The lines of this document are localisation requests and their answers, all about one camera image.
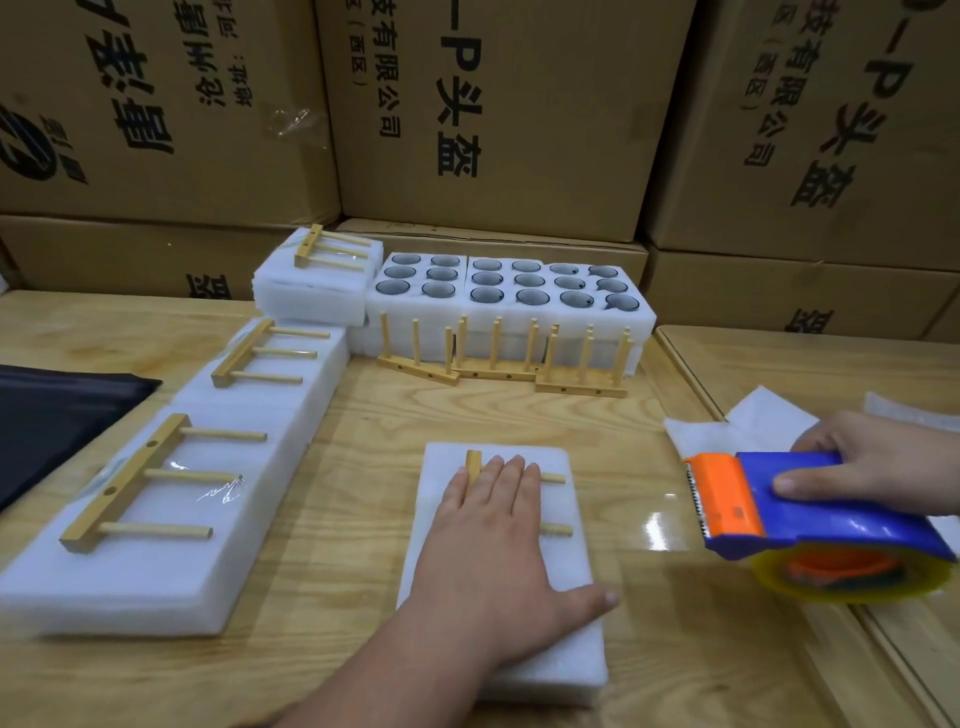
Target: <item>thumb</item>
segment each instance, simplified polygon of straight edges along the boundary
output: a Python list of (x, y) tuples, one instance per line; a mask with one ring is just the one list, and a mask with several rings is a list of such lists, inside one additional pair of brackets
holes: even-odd
[(781, 473), (774, 493), (791, 500), (840, 500), (862, 497), (862, 478), (851, 463)]
[(602, 584), (587, 584), (569, 592), (557, 592), (556, 599), (558, 638), (600, 619), (620, 602), (616, 592)]

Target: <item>black plastic sheet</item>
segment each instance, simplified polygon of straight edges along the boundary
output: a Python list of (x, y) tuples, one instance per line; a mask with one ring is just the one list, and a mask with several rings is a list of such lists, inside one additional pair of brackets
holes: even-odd
[[(134, 375), (0, 366), (0, 511), (147, 399)], [(78, 490), (83, 483), (78, 483)]]

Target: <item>tape roll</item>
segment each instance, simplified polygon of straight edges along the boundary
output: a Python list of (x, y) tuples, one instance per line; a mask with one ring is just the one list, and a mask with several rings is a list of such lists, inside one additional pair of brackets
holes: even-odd
[(767, 589), (808, 601), (867, 604), (920, 596), (942, 587), (952, 563), (909, 548), (800, 544), (751, 559)]

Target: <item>forearm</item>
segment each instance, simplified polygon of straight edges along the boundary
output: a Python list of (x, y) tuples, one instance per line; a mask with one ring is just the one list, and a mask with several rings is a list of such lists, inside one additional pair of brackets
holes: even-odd
[(431, 630), (405, 604), (277, 728), (446, 728), (466, 716), (485, 677), (469, 645)]

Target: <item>wooden tabletop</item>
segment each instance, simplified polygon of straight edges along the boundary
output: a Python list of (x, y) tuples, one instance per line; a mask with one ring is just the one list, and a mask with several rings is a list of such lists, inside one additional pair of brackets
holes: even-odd
[[(844, 336), (674, 327), (658, 338), (716, 418), (757, 386), (811, 414), (862, 410), (866, 392), (960, 414), (960, 346)], [(960, 586), (863, 610), (872, 635), (948, 725), (960, 723)]]
[[(0, 568), (253, 314), (246, 303), (14, 292), (0, 364), (131, 372), (149, 400), (0, 515)], [(7, 728), (212, 728), (296, 701), (394, 611), (423, 448), (567, 450), (605, 622), (611, 685), (593, 712), (484, 707), (470, 726), (913, 728), (903, 688), (849, 612), (810, 621), (703, 549), (661, 421), (709, 413), (650, 342), (630, 396), (448, 388), (354, 359), (223, 635), (192, 640), (0, 637)]]

